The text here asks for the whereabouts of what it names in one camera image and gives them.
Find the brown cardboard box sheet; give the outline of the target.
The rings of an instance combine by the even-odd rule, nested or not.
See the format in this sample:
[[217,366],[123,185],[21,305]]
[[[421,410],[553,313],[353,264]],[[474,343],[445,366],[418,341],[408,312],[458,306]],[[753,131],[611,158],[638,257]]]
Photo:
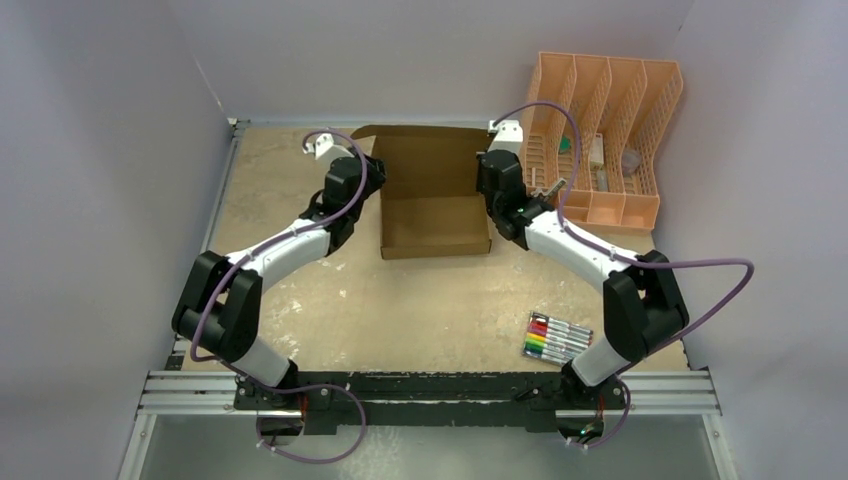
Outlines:
[[380,253],[384,260],[487,255],[492,237],[476,190],[484,129],[367,125],[352,133],[373,140],[385,163],[380,189]]

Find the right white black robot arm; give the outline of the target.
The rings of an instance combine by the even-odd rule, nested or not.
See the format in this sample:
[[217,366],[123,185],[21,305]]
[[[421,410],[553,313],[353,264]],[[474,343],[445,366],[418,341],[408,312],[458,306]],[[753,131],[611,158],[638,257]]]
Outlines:
[[602,296],[602,335],[563,368],[561,392],[569,404],[588,405],[602,383],[688,326],[687,307],[663,254],[616,250],[560,219],[553,206],[527,193],[515,154],[480,154],[476,187],[503,238],[560,263]]

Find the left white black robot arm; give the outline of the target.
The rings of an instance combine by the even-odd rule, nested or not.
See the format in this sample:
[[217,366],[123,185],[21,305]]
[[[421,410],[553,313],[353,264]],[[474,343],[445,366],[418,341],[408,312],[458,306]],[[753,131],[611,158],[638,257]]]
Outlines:
[[264,293],[299,268],[335,253],[353,234],[365,201],[386,181],[383,161],[333,160],[324,186],[284,231],[244,251],[200,254],[172,317],[172,330],[259,382],[272,408],[297,399],[297,365],[259,336]]

